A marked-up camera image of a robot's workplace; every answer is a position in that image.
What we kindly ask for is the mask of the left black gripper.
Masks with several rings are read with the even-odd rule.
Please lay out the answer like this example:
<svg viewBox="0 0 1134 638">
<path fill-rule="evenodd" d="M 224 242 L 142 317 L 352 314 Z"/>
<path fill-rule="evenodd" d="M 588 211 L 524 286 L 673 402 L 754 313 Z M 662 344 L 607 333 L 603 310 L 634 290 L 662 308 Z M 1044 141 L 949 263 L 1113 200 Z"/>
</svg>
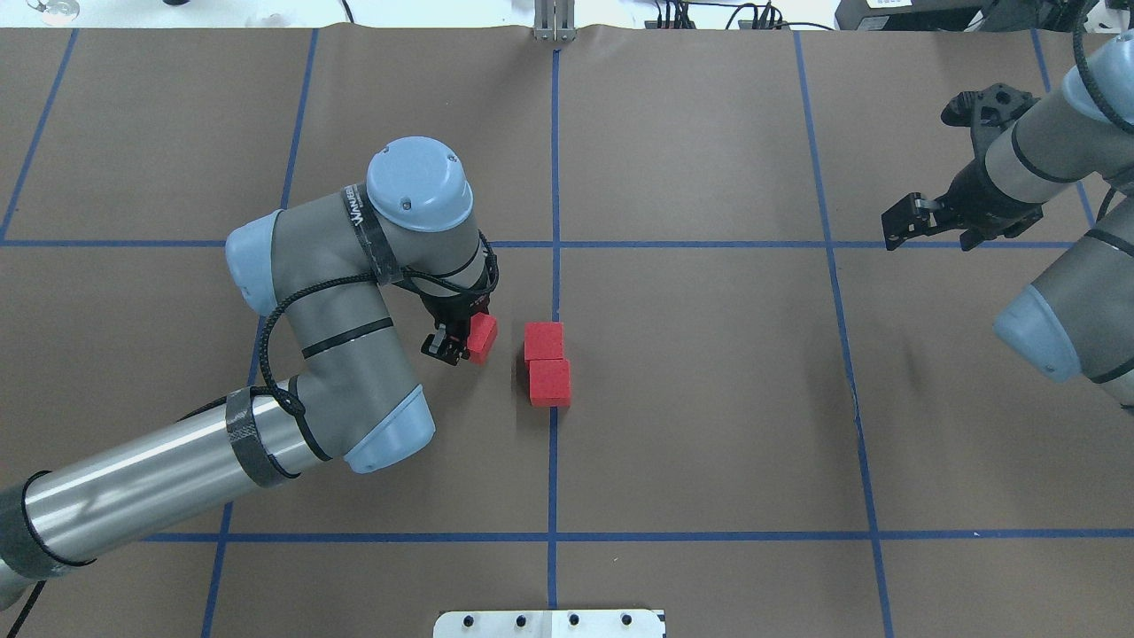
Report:
<svg viewBox="0 0 1134 638">
<path fill-rule="evenodd" d="M 418 277 L 417 290 L 422 303 L 438 325 L 420 346 L 420 352 L 448 366 L 469 360 L 469 322 L 477 314 L 486 314 L 491 295 L 499 283 L 499 267 L 485 266 L 476 283 L 462 286 L 437 277 Z"/>
</svg>

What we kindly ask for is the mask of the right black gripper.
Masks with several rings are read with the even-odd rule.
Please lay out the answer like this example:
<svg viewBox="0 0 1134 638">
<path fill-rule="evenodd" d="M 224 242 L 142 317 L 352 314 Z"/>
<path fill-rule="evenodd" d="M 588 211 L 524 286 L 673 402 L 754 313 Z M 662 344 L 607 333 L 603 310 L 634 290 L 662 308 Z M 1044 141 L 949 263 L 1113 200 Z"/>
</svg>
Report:
<svg viewBox="0 0 1134 638">
<path fill-rule="evenodd" d="M 1000 237 L 1016 238 L 1044 218 L 1041 205 L 1008 197 L 989 178 L 979 159 L 968 161 L 953 177 L 951 186 L 940 198 L 924 198 L 911 192 L 882 214 L 886 250 L 898 250 L 904 243 L 938 233 L 960 230 L 960 250 L 975 249 L 981 243 Z"/>
</svg>

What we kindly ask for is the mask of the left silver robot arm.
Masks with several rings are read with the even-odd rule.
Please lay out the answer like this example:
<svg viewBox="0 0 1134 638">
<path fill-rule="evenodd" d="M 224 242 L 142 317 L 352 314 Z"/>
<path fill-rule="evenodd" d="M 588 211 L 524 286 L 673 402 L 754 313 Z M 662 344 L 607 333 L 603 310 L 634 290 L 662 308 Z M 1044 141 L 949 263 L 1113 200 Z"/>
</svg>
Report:
<svg viewBox="0 0 1134 638">
<path fill-rule="evenodd" d="M 382 287 L 433 321 L 421 351 L 469 360 L 499 283 L 462 158 L 440 141 L 391 141 L 361 182 L 229 233 L 234 284 L 264 324 L 259 384 L 166 428 L 3 491 L 3 607 L 115 548 L 253 490 L 342 459 L 373 473 L 435 432 Z"/>
</svg>

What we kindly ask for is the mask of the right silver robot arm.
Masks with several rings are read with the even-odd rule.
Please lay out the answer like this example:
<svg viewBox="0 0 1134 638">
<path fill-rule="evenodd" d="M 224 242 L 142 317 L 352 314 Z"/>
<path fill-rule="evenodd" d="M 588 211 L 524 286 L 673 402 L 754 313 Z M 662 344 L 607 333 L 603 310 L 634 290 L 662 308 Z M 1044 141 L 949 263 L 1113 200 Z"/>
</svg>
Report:
<svg viewBox="0 0 1134 638">
<path fill-rule="evenodd" d="M 1131 412 L 1131 29 L 1095 50 L 1069 39 L 1070 66 L 1039 96 L 995 83 L 956 94 L 941 121 L 971 158 L 943 194 L 911 192 L 880 216 L 888 250 L 955 233 L 960 250 L 1026 244 L 1052 213 L 1052 262 L 995 318 L 1004 344 L 1046 378 L 1093 384 Z"/>
</svg>

